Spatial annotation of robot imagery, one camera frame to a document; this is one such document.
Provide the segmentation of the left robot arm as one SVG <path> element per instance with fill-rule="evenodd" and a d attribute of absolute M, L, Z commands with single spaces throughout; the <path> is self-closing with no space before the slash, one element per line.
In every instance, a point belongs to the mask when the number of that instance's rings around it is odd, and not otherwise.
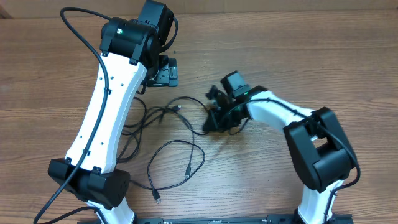
<path fill-rule="evenodd" d="M 178 85 L 177 62 L 165 51 L 178 22 L 157 1 L 146 1 L 137 19 L 107 18 L 96 85 L 82 126 L 65 157 L 52 159 L 48 174 L 62 190 L 86 202 L 100 223 L 133 223 L 126 201 L 130 175 L 116 168 L 119 138 L 136 93 Z"/>

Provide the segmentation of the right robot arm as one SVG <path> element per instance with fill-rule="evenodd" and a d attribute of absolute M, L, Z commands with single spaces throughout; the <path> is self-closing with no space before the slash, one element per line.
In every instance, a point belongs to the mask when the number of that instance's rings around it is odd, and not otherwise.
<path fill-rule="evenodd" d="M 293 214 L 268 215 L 264 223 L 352 223 L 351 215 L 333 213 L 339 190 L 359 181 L 358 159 L 335 113 L 322 107 L 302 108 L 280 99 L 263 86 L 250 87 L 234 71 L 212 86 L 213 101 L 202 127 L 206 133 L 244 127 L 251 119 L 285 136 L 294 169 L 304 184 L 302 200 Z"/>

